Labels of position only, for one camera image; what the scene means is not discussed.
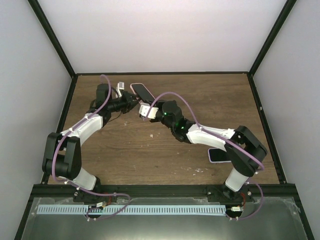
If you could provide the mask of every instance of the wooden floor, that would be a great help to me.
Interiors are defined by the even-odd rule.
[[[268,146],[245,74],[123,75],[109,79],[114,87],[117,82],[124,82],[128,91],[131,83],[144,83],[154,96],[167,91],[179,93],[201,124],[221,129],[244,125]],[[78,78],[64,129],[84,116],[99,83],[99,76]],[[186,106],[179,99],[177,102],[191,120]],[[83,144],[82,166],[99,177],[102,184],[222,184],[232,165],[210,163],[208,148],[179,142],[161,123],[142,121],[137,107],[108,123]],[[263,164],[265,171],[254,179],[262,184],[279,183],[270,154]]]

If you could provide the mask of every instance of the smartphone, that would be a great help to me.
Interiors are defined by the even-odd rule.
[[[231,163],[231,161],[227,160],[227,152],[219,148],[209,148],[208,156],[212,164]]]
[[[155,100],[152,93],[142,83],[132,83],[130,85],[132,92],[141,98],[141,101],[146,104],[151,104]]]

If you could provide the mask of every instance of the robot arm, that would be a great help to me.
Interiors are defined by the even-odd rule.
[[[57,155],[55,173],[60,178],[66,179],[77,186],[99,192],[98,189],[95,189],[100,186],[99,178],[91,175],[82,167],[81,146],[93,133],[108,123],[111,113],[120,111],[123,114],[128,113],[139,103],[137,96],[124,91],[124,83],[120,82],[116,88],[118,98],[112,99],[112,96],[110,96],[105,107],[89,118],[104,103],[108,91],[108,84],[100,84],[96,90],[96,100],[91,103],[90,109],[83,119],[61,133],[53,132],[49,134],[42,162],[43,172],[51,174],[53,156],[58,142],[65,134],[71,132],[60,149],[60,151],[64,151],[64,155]]]
[[[160,100],[155,104],[155,107],[152,107],[147,116],[149,110],[150,105],[148,103],[141,103],[139,108],[140,116],[143,118],[148,117],[151,122],[161,122],[171,130],[172,135],[180,142],[204,144],[227,153],[227,158],[232,162],[233,169],[224,182],[223,193],[229,199],[241,189],[249,177],[252,177],[257,172],[259,165],[229,143],[203,131],[203,129],[230,140],[239,146],[245,145],[244,150],[260,162],[267,155],[267,149],[245,126],[239,126],[237,129],[198,126],[195,122],[184,118],[182,110],[177,106],[176,101]]]

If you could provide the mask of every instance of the white backdrop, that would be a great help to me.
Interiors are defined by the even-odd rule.
[[[39,0],[76,73],[248,71],[285,0]]]
[[[28,1],[0,6],[0,239],[12,240],[71,78]]]
[[[320,239],[320,2],[297,1],[254,81],[287,181]]]

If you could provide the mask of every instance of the black metal frame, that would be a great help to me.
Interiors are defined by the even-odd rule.
[[[262,123],[262,127],[269,145],[270,154],[273,159],[273,163],[275,166],[275,170],[278,176],[278,180],[280,184],[262,184],[260,185],[263,194],[266,197],[293,197],[296,205],[300,208],[300,218],[304,226],[304,230],[307,234],[309,240],[314,240],[313,233],[311,231],[310,225],[308,223],[308,219],[306,217],[304,208],[301,204],[299,194],[297,192],[296,186],[294,184],[287,183],[286,176],[284,174],[284,170],[282,168],[279,155],[277,153],[277,149],[272,138],[270,128],[268,125],[268,121],[266,119],[266,115],[264,113],[264,109],[262,107],[255,82],[253,79],[254,74],[256,73],[258,67],[263,61],[265,55],[267,54],[272,42],[276,38],[278,32],[280,31],[282,25],[284,24],[286,18],[288,17],[291,9],[297,0],[287,0],[281,13],[279,14],[277,20],[273,28],[271,29],[265,43],[262,46],[258,56],[256,57],[251,69],[249,72],[247,71],[234,71],[234,72],[126,72],[126,73],[78,73],[76,74],[62,48],[60,45],[53,29],[51,28],[48,19],[46,18],[41,6],[37,0],[28,0],[32,9],[34,10],[36,16],[38,17],[41,25],[43,26],[46,34],[48,35],[52,45],[57,51],[57,54],[61,58],[65,68],[70,74],[72,81],[69,87],[69,91],[67,94],[67,98],[62,110],[61,118],[58,123],[57,132],[61,132],[65,125],[65,121],[67,118],[69,106],[71,104],[71,100],[74,94],[74,90],[76,87],[76,83],[78,80],[78,76],[81,75],[179,75],[179,74],[246,74],[251,91],[253,94],[253,98],[259,113],[259,117]],[[25,225],[27,223],[27,219],[29,216],[29,212],[33,203],[34,198],[73,198],[75,196],[76,189],[70,185],[49,185],[48,183],[49,175],[44,174],[41,184],[35,184],[33,186],[32,192],[30,194],[30,198],[26,205],[23,217],[21,219],[18,231],[16,233],[15,239],[21,239]],[[105,192],[118,192],[118,193],[127,193],[130,194],[133,198],[135,197],[208,197],[210,202],[221,202],[228,204],[230,202],[224,202],[225,199],[221,199],[221,197],[216,196],[214,194],[208,194],[210,191],[214,191],[214,189],[218,188],[219,185],[102,185],[102,188]],[[246,186],[248,190],[252,192],[252,197],[258,197],[260,195],[259,189],[255,185]]]

